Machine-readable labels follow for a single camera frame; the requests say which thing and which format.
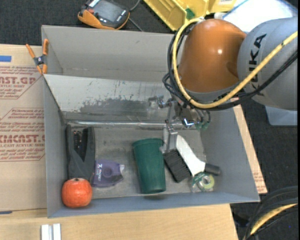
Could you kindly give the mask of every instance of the black brush bristles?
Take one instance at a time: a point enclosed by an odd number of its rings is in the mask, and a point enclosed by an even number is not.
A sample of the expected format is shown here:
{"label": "black brush bristles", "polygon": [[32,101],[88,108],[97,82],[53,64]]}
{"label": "black brush bristles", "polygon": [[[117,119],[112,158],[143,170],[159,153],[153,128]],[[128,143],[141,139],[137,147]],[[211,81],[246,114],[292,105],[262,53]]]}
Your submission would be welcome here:
{"label": "black brush bristles", "polygon": [[192,175],[178,150],[174,149],[164,153],[163,159],[169,171],[171,172],[173,179],[177,183],[189,178]]}

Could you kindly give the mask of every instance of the white brush handle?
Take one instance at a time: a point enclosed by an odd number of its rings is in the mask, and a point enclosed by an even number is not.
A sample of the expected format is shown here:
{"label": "white brush handle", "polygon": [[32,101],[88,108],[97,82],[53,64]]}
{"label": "white brush handle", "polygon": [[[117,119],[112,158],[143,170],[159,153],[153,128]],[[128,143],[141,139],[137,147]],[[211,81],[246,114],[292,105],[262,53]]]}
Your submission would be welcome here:
{"label": "white brush handle", "polygon": [[197,158],[187,141],[180,135],[176,137],[176,149],[188,166],[192,176],[205,170],[206,163]]}

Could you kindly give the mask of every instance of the green plastic cup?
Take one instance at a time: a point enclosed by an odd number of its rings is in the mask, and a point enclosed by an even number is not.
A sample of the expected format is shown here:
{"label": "green plastic cup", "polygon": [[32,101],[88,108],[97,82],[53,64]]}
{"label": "green plastic cup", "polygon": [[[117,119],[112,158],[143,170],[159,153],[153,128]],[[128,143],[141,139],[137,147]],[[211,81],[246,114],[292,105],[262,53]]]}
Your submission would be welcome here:
{"label": "green plastic cup", "polygon": [[139,183],[143,194],[155,194],[166,190],[165,163],[160,138],[140,139],[132,143]]}

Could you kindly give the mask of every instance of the dark carpet floor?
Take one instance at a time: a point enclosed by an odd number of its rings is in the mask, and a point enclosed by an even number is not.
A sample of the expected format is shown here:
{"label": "dark carpet floor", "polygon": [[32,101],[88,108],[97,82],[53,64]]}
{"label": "dark carpet floor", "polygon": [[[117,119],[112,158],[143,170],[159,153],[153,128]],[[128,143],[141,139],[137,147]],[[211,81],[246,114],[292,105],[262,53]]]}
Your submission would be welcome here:
{"label": "dark carpet floor", "polygon": [[[41,25],[87,28],[77,18],[86,0],[0,0],[0,44],[41,45]],[[137,0],[115,0],[129,8]],[[287,0],[298,8],[298,0]],[[141,1],[131,19],[145,32],[170,33],[170,29]],[[139,31],[129,21],[126,30]],[[269,192],[298,185],[298,127],[271,126],[263,105],[249,100],[242,105],[257,158]],[[235,215],[249,218],[256,203],[232,204]],[[245,227],[238,226],[239,240]],[[296,240],[299,213],[287,215],[264,230],[260,240]]]}

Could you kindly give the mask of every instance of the yellow cable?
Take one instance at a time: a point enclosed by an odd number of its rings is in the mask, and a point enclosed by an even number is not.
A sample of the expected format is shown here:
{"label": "yellow cable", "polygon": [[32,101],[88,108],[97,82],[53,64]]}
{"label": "yellow cable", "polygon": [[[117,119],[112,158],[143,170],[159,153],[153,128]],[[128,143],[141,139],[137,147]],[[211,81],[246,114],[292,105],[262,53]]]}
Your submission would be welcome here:
{"label": "yellow cable", "polygon": [[181,33],[184,31],[185,28],[187,28],[190,24],[200,22],[202,21],[201,18],[195,18],[190,20],[187,24],[183,25],[179,30],[175,37],[175,41],[173,43],[172,47],[172,66],[173,66],[173,73],[175,81],[183,94],[183,96],[194,106],[200,109],[210,109],[214,108],[229,99],[231,99],[236,93],[238,93],[284,46],[289,44],[292,40],[294,40],[298,36],[298,31],[294,32],[292,35],[290,35],[287,39],[285,39],[282,43],[280,43],[276,48],[274,48],[268,56],[266,56],[263,61],[244,79],[242,82],[239,83],[231,92],[229,92],[225,97],[212,102],[212,103],[199,103],[195,100],[193,100],[190,95],[187,93],[187,91],[184,89],[183,85],[181,84],[181,80],[178,73],[177,68],[177,44],[179,42]]}
{"label": "yellow cable", "polygon": [[281,213],[282,211],[287,210],[296,205],[297,205],[297,203],[292,203],[292,204],[284,205],[284,206],[281,206],[281,207],[278,207],[276,209],[269,211],[268,213],[266,213],[265,215],[263,215],[261,218],[259,218],[256,221],[256,223],[254,224],[254,226],[251,229],[250,235],[253,235],[263,224],[265,224],[268,220],[270,220],[274,216],[276,216],[279,213]]}

